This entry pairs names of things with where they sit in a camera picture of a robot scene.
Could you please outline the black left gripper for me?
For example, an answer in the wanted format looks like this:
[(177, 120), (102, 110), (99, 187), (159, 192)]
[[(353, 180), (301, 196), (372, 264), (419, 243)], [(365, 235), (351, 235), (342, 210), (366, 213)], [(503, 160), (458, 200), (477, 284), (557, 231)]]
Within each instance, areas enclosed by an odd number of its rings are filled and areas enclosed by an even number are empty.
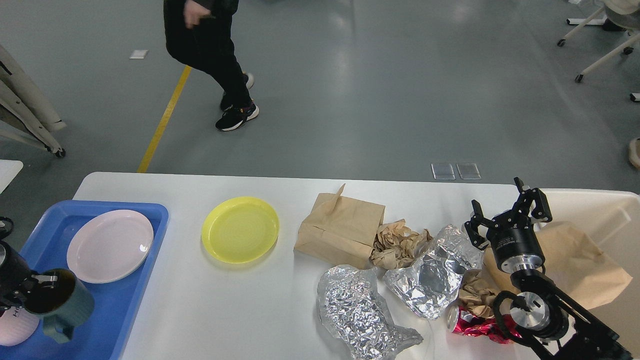
[(38, 274), (30, 269), (26, 260), (7, 242), (0, 242), (0, 310), (6, 312), (11, 307), (23, 308), (28, 297), (37, 286), (57, 286), (59, 276)]

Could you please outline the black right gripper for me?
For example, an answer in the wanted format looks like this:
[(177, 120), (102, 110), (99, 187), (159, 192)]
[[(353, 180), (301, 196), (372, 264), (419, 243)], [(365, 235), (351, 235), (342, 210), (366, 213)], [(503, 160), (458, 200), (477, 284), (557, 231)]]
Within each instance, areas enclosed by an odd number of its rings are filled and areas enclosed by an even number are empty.
[[(474, 248), (485, 251), (490, 244), (496, 267), (506, 274), (534, 271), (544, 266), (546, 258), (535, 227), (553, 221), (546, 194), (539, 187), (526, 186), (519, 177), (513, 180), (518, 189), (518, 198), (509, 216), (498, 216), (494, 221), (485, 218), (482, 205), (473, 199), (470, 219), (464, 223), (465, 232)], [(480, 226), (487, 228), (487, 239), (480, 235)]]

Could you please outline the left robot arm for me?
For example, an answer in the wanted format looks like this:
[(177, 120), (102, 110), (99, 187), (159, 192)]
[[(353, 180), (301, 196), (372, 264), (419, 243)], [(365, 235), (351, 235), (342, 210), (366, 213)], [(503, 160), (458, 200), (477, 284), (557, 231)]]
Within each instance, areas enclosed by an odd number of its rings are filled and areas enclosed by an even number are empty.
[(14, 222), (7, 217), (0, 221), (0, 314), (10, 308), (32, 310), (27, 301), (35, 298), (34, 291), (56, 289), (60, 283), (60, 272), (51, 269), (50, 274), (39, 273), (29, 267), (25, 258), (4, 239), (13, 233)]

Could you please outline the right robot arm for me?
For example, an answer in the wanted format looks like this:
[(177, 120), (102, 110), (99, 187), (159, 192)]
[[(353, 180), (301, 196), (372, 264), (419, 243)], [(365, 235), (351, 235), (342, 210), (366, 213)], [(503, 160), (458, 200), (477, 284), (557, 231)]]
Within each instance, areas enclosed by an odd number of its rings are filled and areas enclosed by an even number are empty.
[(518, 198), (512, 208), (486, 218), (482, 205), (464, 224), (470, 243), (490, 248), (497, 269), (518, 292), (500, 291), (492, 304), (506, 338), (530, 348), (541, 360), (631, 360), (619, 335), (546, 276), (543, 250), (534, 225), (553, 220), (546, 194), (514, 178)]

